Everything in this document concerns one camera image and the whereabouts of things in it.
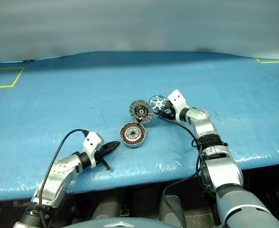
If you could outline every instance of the metal hub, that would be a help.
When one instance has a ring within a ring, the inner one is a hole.
[[[133,101],[130,104],[129,112],[134,120],[142,124],[150,122],[153,117],[151,106],[144,100]]]
[[[127,123],[121,128],[120,136],[126,146],[135,148],[144,142],[146,130],[141,124]]]
[[[159,114],[165,107],[167,99],[161,95],[155,95],[150,98],[149,105],[154,113]]]

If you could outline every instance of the circular part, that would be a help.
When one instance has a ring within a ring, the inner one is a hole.
[[[149,105],[155,114],[159,114],[165,107],[167,99],[161,95],[155,95],[150,98]]]
[[[136,122],[125,124],[120,130],[122,142],[131,148],[140,146],[146,137],[146,130],[143,125]]]
[[[144,100],[136,100],[130,104],[129,112],[131,117],[142,123],[148,123],[153,117],[152,107]]]

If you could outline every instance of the gray floor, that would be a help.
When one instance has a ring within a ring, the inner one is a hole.
[[[135,217],[158,219],[160,186],[152,186],[133,193],[131,211]],[[190,180],[177,186],[172,193],[180,197],[188,228],[212,228],[214,219],[211,208],[201,194],[196,180]]]

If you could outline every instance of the white wall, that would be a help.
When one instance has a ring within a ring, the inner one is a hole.
[[[0,61],[111,50],[279,59],[279,0],[0,0]]]

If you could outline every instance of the yellow tape marking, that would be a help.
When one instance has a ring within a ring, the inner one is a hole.
[[[259,63],[279,63],[279,61],[260,61],[258,58],[255,58]]]
[[[11,85],[0,85],[0,88],[12,88],[16,84],[17,80],[21,76],[22,72],[24,71],[25,67],[8,67],[8,68],[0,68],[0,70],[14,70],[14,69],[21,69],[17,77],[15,78],[14,82]]]

